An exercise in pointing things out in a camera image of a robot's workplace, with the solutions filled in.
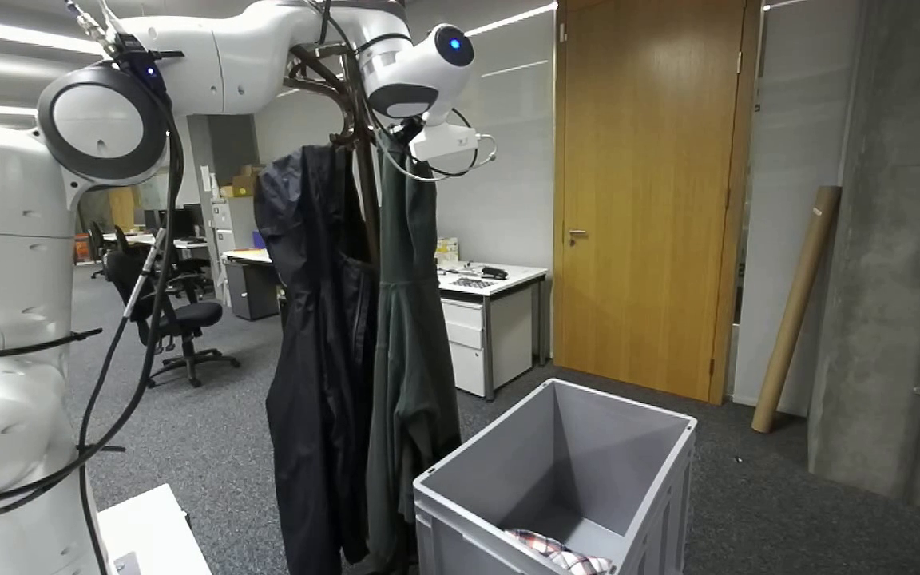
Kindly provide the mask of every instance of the gray bin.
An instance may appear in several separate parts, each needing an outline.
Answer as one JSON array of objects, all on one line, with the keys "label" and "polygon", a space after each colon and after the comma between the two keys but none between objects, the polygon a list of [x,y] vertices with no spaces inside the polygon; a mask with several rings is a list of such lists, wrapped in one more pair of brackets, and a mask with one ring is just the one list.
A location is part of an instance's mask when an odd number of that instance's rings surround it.
[{"label": "gray bin", "polygon": [[683,573],[697,419],[546,381],[417,480],[423,575],[559,573],[502,530],[525,526],[618,563]]}]

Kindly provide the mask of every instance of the hanging coat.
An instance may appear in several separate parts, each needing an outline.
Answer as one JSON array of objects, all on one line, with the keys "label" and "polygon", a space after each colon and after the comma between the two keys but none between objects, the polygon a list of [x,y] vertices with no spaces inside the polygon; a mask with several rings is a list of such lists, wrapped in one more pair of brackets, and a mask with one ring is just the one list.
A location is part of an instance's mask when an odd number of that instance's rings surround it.
[{"label": "hanging coat", "polygon": [[303,146],[261,171],[255,219],[280,308],[266,398],[290,575],[336,575],[365,549],[375,267],[348,150]]},{"label": "hanging coat", "polygon": [[459,419],[436,267],[436,185],[383,162],[381,192],[368,547],[376,564],[407,573],[417,538],[412,480],[459,443]]}]

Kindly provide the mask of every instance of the gray carpet floor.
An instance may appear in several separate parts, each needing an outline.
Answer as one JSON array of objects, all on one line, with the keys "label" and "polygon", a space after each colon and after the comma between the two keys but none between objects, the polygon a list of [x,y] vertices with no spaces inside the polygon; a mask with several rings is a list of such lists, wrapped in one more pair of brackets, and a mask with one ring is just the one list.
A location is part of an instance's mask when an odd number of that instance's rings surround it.
[{"label": "gray carpet floor", "polygon": [[[120,320],[111,285],[77,272],[73,326],[104,326],[105,334],[71,351],[71,414],[93,387],[97,368]],[[242,323],[224,315],[203,345],[242,362],[240,371],[213,365],[204,387],[179,377],[149,389],[144,408],[120,433],[126,453],[93,462],[104,509],[159,481],[192,513],[194,538],[217,575],[280,575],[285,555],[274,518],[266,392],[277,357],[274,320]],[[126,407],[141,362],[129,333],[101,422]],[[804,424],[789,422],[769,438],[748,432],[752,408],[697,407],[598,377],[537,368],[506,387],[493,402],[459,392],[463,433],[479,432],[546,377],[565,377],[646,398],[700,419],[686,573],[697,575],[920,575],[920,512],[897,500],[816,480],[804,474]]]}]

